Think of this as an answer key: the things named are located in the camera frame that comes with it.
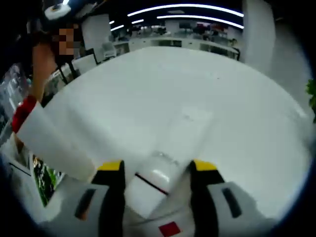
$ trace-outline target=red stripe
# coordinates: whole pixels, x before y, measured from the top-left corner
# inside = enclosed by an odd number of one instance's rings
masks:
[[[169,195],[169,193],[167,193],[166,191],[162,190],[161,188],[157,187],[156,185],[152,184],[151,182],[149,182],[148,180],[146,180],[145,178],[140,176],[139,173],[136,173],[135,176],[140,178],[141,180],[143,180],[145,183],[147,183],[148,185],[152,186],[153,188],[157,189],[159,192],[165,194],[166,196]]]
[[[16,109],[13,119],[12,119],[12,130],[15,133],[18,133],[22,124],[32,112],[36,105],[36,98],[33,95],[26,97],[22,104]]]

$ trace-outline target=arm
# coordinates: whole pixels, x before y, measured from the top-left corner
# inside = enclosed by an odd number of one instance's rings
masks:
[[[33,48],[33,83],[30,94],[39,102],[42,101],[46,80],[55,71],[54,55],[48,44],[38,44]],[[18,152],[21,152],[24,144],[14,134],[14,141]]]

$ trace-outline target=ceiling light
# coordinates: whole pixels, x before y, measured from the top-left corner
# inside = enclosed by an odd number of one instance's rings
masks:
[[[207,17],[207,16],[170,15],[170,16],[158,16],[157,17],[157,19],[164,19],[164,18],[197,18],[197,19],[204,19],[204,20],[210,20],[210,21],[218,21],[218,22],[222,22],[222,23],[243,29],[242,25],[238,25],[238,24],[230,22],[230,21],[225,21],[225,20],[221,20],[221,19],[217,19],[217,18],[213,18],[213,17]]]
[[[128,14],[127,16],[133,16],[139,13],[147,12],[147,11],[153,11],[153,10],[158,10],[158,9],[164,9],[164,8],[171,8],[171,7],[200,7],[200,8],[206,8],[206,9],[213,9],[213,10],[218,10],[218,11],[224,11],[227,13],[234,14],[236,16],[243,17],[243,14],[237,11],[229,10],[223,7],[218,7],[218,6],[211,6],[211,5],[203,5],[203,4],[170,4],[170,5],[163,5],[163,6],[155,6],[155,7],[150,7],[146,8],[140,11],[135,11],[133,13]]]
[[[141,19],[141,20],[138,20],[138,21],[133,21],[132,24],[136,24],[136,23],[139,23],[139,22],[143,22],[144,19]]]
[[[124,25],[120,25],[120,26],[114,27],[114,28],[111,29],[111,31],[115,31],[115,30],[120,29],[122,27],[124,27]]]

